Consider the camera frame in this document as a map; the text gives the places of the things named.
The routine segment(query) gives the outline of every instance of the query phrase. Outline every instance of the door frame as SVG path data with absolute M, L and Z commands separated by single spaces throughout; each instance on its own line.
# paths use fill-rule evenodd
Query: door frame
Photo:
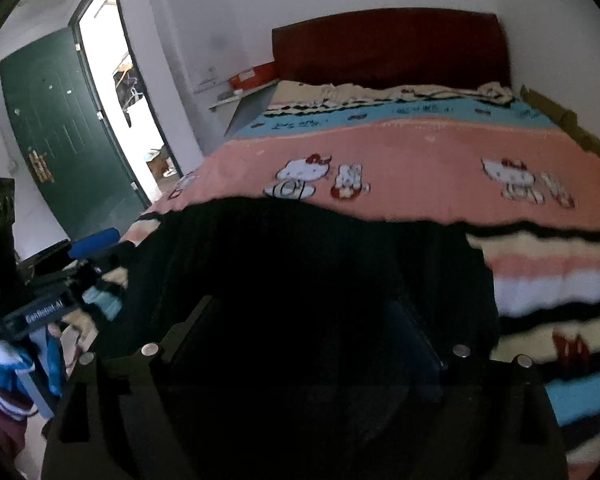
M 71 30 L 74 34 L 75 43 L 80 44 L 81 48 L 77 52 L 77 54 L 78 54 L 78 58 L 80 59 L 80 66 L 82 67 L 82 74 L 84 75 L 84 78 L 87 81 L 87 86 L 89 88 L 91 98 L 93 99 L 93 103 L 95 104 L 96 108 L 98 110 L 102 111 L 102 113 L 103 113 L 104 118 L 102 120 L 102 124 L 104 126 L 104 130 L 106 131 L 107 137 L 109 138 L 109 142 L 111 143 L 111 145 L 113 146 L 113 149 L 117 153 L 118 158 L 120 159 L 123 167 L 125 168 L 125 171 L 128 173 L 128 175 L 131 179 L 130 182 L 133 181 L 133 182 L 136 182 L 136 184 L 138 184 L 136 175 L 135 175 L 133 169 L 131 168 L 131 165 L 129 164 L 128 160 L 126 160 L 125 153 L 123 152 L 122 148 L 120 147 L 120 144 L 118 143 L 118 139 L 116 137 L 115 132 L 113 131 L 111 124 L 109 123 L 107 114 L 104 112 L 104 108 L 102 106 L 102 102 L 100 101 L 100 96 L 98 95 L 98 91 L 96 89 L 96 85 L 95 85 L 95 82 L 93 79 L 93 74 L 91 73 L 91 67 L 89 66 L 89 62 L 87 60 L 86 48 L 84 46 L 84 42 L 82 41 L 82 33 L 80 31 L 80 19 L 84 16 L 85 12 L 87 11 L 87 8 L 89 7 L 89 5 L 91 5 L 92 1 L 93 0 L 80 0 L 80 3 L 78 4 L 77 8 L 74 11 L 74 14 L 71 16 L 71 19 L 69 20 L 69 27 L 71 28 Z M 178 176 L 182 177 L 182 170 L 180 169 L 180 165 L 178 164 L 178 161 L 176 160 L 175 156 L 173 155 L 171 146 L 167 142 L 167 139 L 164 135 L 162 127 L 160 126 L 160 123 L 157 119 L 157 115 L 155 113 L 154 106 L 153 106 L 153 104 L 151 102 L 151 98 L 149 96 L 149 91 L 147 89 L 147 86 L 144 84 L 144 79 L 142 78 L 141 71 L 139 69 L 138 64 L 136 63 L 136 56 L 133 53 L 133 49 L 132 49 L 131 43 L 129 41 L 129 34 L 128 34 L 128 31 L 126 30 L 125 19 L 124 19 L 123 13 L 122 13 L 122 6 L 120 5 L 120 0 L 116 0 L 116 2 L 118 4 L 118 13 L 120 15 L 120 23 L 122 24 L 122 31 L 123 31 L 123 34 L 125 35 L 126 46 L 128 47 L 128 50 L 129 50 L 129 57 L 131 58 L 131 61 L 136 69 L 136 74 L 138 76 L 138 79 L 139 79 L 141 85 L 146 89 L 144 98 L 147 101 L 149 111 L 151 112 L 152 118 L 154 119 L 155 127 L 158 129 L 158 133 L 160 133 L 160 137 L 162 138 L 164 145 L 167 148 L 167 152 L 169 153 L 169 156 L 171 157 L 171 161 L 173 162 L 173 165 L 175 166 L 175 168 L 178 172 Z M 149 200 L 148 196 L 146 195 L 146 193 L 144 192 L 144 190 L 142 189 L 142 187 L 139 184 L 138 184 L 137 193 L 140 196 L 140 198 L 142 199 L 142 201 L 145 203 L 145 205 L 147 207 L 149 207 L 151 205 L 151 201 Z

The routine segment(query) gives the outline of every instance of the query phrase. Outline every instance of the blue stripe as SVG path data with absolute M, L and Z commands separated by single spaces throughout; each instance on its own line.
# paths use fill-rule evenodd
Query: blue stripe
M 351 126 L 387 119 L 408 117 L 450 117 L 511 126 L 549 128 L 553 123 L 539 111 L 522 101 L 514 100 L 509 107 L 483 103 L 469 97 L 440 100 L 419 100 L 407 103 L 390 102 L 364 105 L 334 112 L 305 115 L 260 115 L 236 133 L 237 137 L 283 136 L 316 132 L 325 128 Z
M 600 373 L 572 381 L 552 381 L 546 392 L 560 426 L 600 413 Z

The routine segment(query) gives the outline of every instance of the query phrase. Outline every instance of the door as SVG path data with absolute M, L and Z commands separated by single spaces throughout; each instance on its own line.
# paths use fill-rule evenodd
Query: door
M 11 54 L 0 77 L 20 150 L 65 232 L 74 240 L 109 227 L 123 234 L 144 203 L 98 116 L 72 30 Z

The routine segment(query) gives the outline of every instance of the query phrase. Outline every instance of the bed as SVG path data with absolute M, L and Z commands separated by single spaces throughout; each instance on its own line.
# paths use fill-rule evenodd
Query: bed
M 600 462 L 600 160 L 510 92 L 493 14 L 348 12 L 272 42 L 282 82 L 269 108 L 125 238 L 227 196 L 463 226 L 493 271 L 491 357 L 538 364 L 571 477 L 586 478 Z

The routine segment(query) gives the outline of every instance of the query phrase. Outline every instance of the wooden headboard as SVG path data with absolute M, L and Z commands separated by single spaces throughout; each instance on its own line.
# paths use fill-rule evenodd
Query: wooden headboard
M 377 89 L 510 86 L 507 41 L 495 14 L 360 10 L 275 28 L 272 41 L 280 79 Z

